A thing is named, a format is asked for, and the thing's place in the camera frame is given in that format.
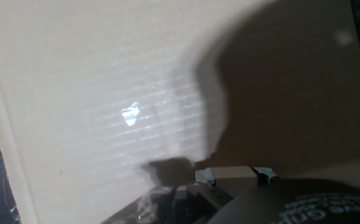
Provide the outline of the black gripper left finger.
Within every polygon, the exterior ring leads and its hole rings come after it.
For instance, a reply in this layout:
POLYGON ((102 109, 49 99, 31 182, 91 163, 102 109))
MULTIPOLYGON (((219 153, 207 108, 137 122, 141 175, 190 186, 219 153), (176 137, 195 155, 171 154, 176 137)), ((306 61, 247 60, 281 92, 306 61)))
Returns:
POLYGON ((220 210, 233 197, 216 185, 210 168, 195 171, 195 181, 186 185, 187 191, 198 200, 207 204, 213 210, 220 210))

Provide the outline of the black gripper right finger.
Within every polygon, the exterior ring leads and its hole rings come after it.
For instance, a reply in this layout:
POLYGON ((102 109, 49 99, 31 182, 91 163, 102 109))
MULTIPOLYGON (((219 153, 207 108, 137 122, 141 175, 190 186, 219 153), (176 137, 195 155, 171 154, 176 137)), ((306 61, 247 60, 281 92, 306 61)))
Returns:
POLYGON ((279 176, 277 176, 276 173, 268 167, 254 167, 253 171, 257 175, 258 185, 271 184, 279 179, 279 176))

